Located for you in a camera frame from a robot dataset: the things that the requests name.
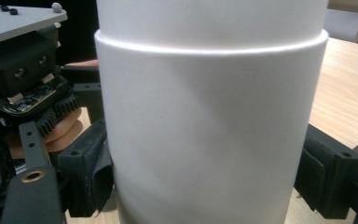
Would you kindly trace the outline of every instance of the white cylinder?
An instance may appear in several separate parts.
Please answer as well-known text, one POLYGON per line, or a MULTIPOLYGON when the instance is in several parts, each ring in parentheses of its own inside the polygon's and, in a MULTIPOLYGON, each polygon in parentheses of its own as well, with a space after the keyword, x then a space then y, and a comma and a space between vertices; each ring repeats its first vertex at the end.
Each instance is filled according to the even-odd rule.
POLYGON ((284 222, 327 39, 320 22, 300 29, 294 14, 319 20, 326 1, 275 2, 98 2, 120 224, 284 222), (279 38, 242 15, 259 7, 291 14, 274 21, 279 38), (218 8, 227 15, 206 13, 218 8))

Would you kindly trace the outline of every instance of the wooden surface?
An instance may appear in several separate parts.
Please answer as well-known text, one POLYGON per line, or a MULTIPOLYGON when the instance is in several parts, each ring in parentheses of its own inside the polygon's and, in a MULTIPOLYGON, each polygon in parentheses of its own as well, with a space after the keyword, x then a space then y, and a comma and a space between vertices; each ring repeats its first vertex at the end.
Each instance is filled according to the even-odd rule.
MULTIPOLYGON (((311 112, 310 123, 347 147, 358 146, 358 45, 330 39, 311 112)), ((309 210, 293 190, 285 224, 350 224, 347 220, 324 220, 309 210)), ((68 218, 70 224, 117 224, 114 201, 90 218, 68 218)))

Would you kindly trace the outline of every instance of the black screw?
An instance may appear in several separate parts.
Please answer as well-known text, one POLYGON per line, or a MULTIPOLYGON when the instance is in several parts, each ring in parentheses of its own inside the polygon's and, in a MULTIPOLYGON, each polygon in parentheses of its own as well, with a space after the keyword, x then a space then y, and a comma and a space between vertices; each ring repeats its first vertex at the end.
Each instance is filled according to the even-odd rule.
POLYGON ((8 11, 8 7, 7 6, 0 6, 1 11, 8 11))
POLYGON ((8 12, 10 12, 10 15, 18 15, 19 11, 17 11, 16 8, 11 8, 8 10, 8 12))

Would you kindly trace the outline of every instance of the white container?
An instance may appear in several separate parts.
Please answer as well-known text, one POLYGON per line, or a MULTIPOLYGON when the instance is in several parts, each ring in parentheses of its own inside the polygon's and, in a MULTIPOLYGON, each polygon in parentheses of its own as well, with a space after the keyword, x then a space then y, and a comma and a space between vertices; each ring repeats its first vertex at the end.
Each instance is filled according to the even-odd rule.
POLYGON ((326 1, 244 2, 98 2, 120 224, 284 222, 326 1))

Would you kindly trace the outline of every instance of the light wood tabletop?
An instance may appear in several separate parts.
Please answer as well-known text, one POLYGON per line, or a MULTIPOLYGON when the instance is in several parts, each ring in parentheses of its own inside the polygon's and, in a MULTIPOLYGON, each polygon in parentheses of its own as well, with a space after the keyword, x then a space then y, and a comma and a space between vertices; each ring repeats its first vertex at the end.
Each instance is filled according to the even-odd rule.
MULTIPOLYGON (((358 146, 358 44, 329 39, 310 124, 349 148, 358 146)), ((325 220, 310 211, 297 195, 293 190, 285 224, 350 224, 353 221, 353 212, 346 220, 325 220)), ((67 221, 69 224, 118 224, 114 200, 94 217, 68 216, 67 221)))

